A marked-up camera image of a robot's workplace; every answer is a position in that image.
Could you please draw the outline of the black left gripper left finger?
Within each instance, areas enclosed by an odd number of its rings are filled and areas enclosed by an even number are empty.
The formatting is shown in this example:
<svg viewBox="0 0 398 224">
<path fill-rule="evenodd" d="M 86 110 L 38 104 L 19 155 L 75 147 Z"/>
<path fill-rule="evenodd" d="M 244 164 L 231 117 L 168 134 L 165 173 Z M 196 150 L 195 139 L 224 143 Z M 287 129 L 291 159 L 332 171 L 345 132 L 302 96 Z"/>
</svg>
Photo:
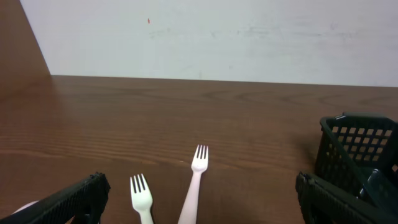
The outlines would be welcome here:
<svg viewBox="0 0 398 224">
<path fill-rule="evenodd" d="M 95 173 L 32 206 L 1 219 L 1 224 L 98 224 L 111 189 L 104 173 Z"/>
</svg>

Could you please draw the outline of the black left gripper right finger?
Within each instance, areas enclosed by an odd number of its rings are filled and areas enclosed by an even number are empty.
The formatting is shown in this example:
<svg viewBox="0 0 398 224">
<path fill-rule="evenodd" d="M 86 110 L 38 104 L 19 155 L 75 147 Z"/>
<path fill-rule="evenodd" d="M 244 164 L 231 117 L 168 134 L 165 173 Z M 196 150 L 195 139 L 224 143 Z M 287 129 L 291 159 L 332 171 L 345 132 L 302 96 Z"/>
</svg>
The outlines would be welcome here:
<svg viewBox="0 0 398 224">
<path fill-rule="evenodd" d="M 295 181 L 306 224 L 397 223 L 397 217 L 376 208 L 314 174 L 299 173 Z"/>
</svg>

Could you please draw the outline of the white plastic fork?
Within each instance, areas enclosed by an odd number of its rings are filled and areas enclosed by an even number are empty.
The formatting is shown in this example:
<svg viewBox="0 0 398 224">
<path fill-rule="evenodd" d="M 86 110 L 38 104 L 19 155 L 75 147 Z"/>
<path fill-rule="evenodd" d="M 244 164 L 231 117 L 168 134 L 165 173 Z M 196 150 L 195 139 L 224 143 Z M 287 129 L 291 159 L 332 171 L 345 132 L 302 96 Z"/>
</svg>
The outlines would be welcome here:
<svg viewBox="0 0 398 224">
<path fill-rule="evenodd" d="M 196 224 L 201 175 L 208 168 L 209 147 L 198 145 L 192 160 L 192 179 L 180 213 L 178 224 Z"/>
<path fill-rule="evenodd" d="M 154 224 L 151 207 L 152 194 L 143 174 L 130 177 L 131 201 L 133 209 L 139 214 L 142 224 Z"/>
<path fill-rule="evenodd" d="M 26 208 L 32 206 L 33 204 L 35 204 L 35 203 L 37 203 L 37 202 L 38 202 L 38 200 L 33 201 L 33 202 L 29 202 L 29 203 L 23 205 L 22 207 L 18 208 L 18 209 L 17 209 L 15 212 L 13 212 L 12 214 L 15 214 L 15 213 L 17 213 L 17 212 L 20 212 L 21 210 L 24 210 L 24 209 L 26 209 Z"/>
</svg>

